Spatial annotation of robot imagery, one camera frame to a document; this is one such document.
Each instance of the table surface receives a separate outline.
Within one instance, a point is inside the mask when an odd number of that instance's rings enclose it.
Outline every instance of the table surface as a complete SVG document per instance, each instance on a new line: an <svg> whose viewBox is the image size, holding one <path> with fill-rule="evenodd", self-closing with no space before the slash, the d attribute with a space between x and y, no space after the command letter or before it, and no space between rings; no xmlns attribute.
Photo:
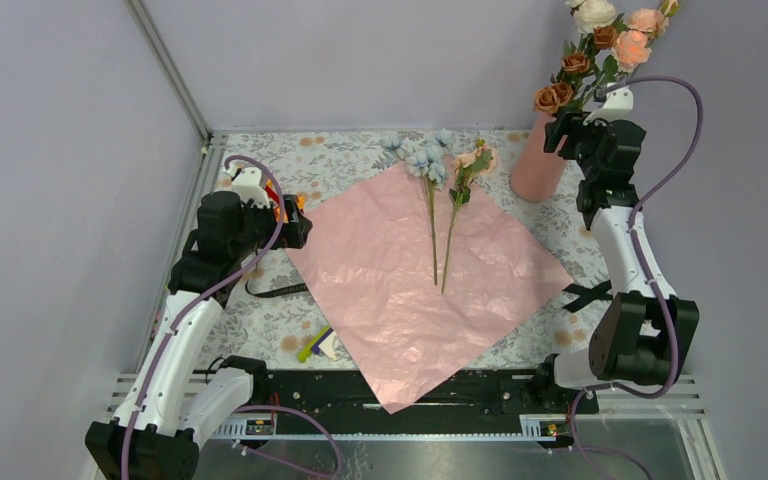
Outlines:
<svg viewBox="0 0 768 480"><path fill-rule="evenodd" d="M435 133L435 130L238 133L229 136L225 158L242 154L260 160L273 171L285 192L306 197L305 208L309 210L397 162L398 159L380 145L386 136L398 135L404 140L403 148L412 152L433 142ZM561 184L550 200L529 203L514 195L509 187L510 172L528 132L453 133L455 153L471 151L479 137L498 149L499 166L478 183L503 211L525 225L561 261L576 282L592 286L608 278L598 245L584 228L575 207L578 183L582 179L577 165L572 162L567 165ZM228 189L229 185L230 177L220 171L216 189ZM259 267L244 279L251 279L253 291L302 281L282 251L268 253ZM594 302L570 314L561 307L572 298L566 293L558 295L468 367L533 367L550 353L571 353L586 347L607 304ZM314 356L302 364L296 359L299 349L326 325L324 315L309 294L258 299L248 295L241 283L209 333L198 365L204 368L216 357L240 355L265 360L271 369L357 368L342 344L338 347L337 361Z"/></svg>

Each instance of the blue flower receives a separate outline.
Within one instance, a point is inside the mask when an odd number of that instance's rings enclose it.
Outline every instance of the blue flower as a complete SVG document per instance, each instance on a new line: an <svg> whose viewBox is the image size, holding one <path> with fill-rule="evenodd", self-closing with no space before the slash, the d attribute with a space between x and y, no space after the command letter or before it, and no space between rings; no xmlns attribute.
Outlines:
<svg viewBox="0 0 768 480"><path fill-rule="evenodd" d="M446 130L445 128L437 132L437 135L435 135L434 138L437 139L437 143L439 143L443 148L450 148L455 140L452 132Z"/></svg>
<svg viewBox="0 0 768 480"><path fill-rule="evenodd" d="M391 152L395 152L396 150L402 148L402 139L399 138L398 135L388 135L383 140L381 140L381 146L387 150L390 150Z"/></svg>
<svg viewBox="0 0 768 480"><path fill-rule="evenodd" d="M428 154L425 150L416 152L413 157L405 161L408 164L408 171L414 177L421 177L428 173Z"/></svg>
<svg viewBox="0 0 768 480"><path fill-rule="evenodd" d="M431 162L428 165L428 179L437 184L437 188L443 188L443 184L446 183L446 179L449 177L449 172L446 171L446 166L443 162Z"/></svg>
<svg viewBox="0 0 768 480"><path fill-rule="evenodd" d="M425 153L429 162L443 162L443 149L439 146L429 145L425 147Z"/></svg>

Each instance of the white rose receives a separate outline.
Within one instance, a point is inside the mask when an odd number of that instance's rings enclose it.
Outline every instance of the white rose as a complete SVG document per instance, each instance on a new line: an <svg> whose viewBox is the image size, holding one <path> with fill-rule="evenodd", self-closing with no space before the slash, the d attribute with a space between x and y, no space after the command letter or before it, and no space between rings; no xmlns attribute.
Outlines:
<svg viewBox="0 0 768 480"><path fill-rule="evenodd" d="M596 27L607 27L617 18L617 9L608 0L585 0L573 14L581 33L593 33Z"/></svg>

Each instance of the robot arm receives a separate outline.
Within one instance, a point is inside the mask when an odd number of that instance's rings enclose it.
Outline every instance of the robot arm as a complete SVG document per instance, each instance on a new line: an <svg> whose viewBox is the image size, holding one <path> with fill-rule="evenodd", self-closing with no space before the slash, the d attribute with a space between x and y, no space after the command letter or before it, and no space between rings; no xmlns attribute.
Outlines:
<svg viewBox="0 0 768 480"><path fill-rule="evenodd" d="M252 398L254 377L265 372L263 362L226 361L210 384L183 405L190 372L227 304L233 284L196 305L174 334L166 335L187 305L239 271L243 259L265 246L279 221L269 202L272 192L260 186L260 170L236 169L231 173L232 191L202 198L198 228L190 232L181 258L172 268L170 294L157 338L146 357L153 361L142 366L135 387L116 409L113 420L108 424L94 422L87 432L87 448L108 479L119 478L124 431L137 409L130 443L130 478L191 478L201 447L236 408ZM284 225L272 248L301 248L312 224L304 217L296 196L286 195L284 200ZM163 353L157 357L159 350ZM139 387L147 377L152 380L138 408Z"/></svg>
<svg viewBox="0 0 768 480"><path fill-rule="evenodd" d="M542 375L536 376L536 384L542 386L536 390L544 397L568 396L569 392L610 381L664 385L671 362L665 322L672 321L675 326L680 371L699 320L696 304L679 299L661 272L646 237L643 215L633 216L639 199L630 181L646 132L622 119L631 111L632 102L633 96L625 87L612 92L599 110L590 114L563 111L546 127L545 151L557 151L562 158L576 161L584 174L576 204L605 257L614 299L587 349L550 356L541 365ZM558 150L564 136L566 141ZM644 275L632 232L651 279ZM653 284L666 299L669 319L664 318ZM641 333L646 320L659 332L656 336ZM561 394L558 387L571 390Z"/></svg>

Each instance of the pink wrapping paper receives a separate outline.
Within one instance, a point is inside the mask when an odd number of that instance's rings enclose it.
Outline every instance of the pink wrapping paper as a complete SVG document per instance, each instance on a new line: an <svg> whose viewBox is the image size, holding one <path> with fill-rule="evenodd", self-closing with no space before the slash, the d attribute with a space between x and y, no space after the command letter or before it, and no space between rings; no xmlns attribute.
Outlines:
<svg viewBox="0 0 768 480"><path fill-rule="evenodd" d="M435 197L440 283L452 214L447 192ZM390 413L465 367L572 283L561 263L475 184L458 213L441 295L422 187L404 163L306 215L314 225L307 245L287 254Z"/></svg>

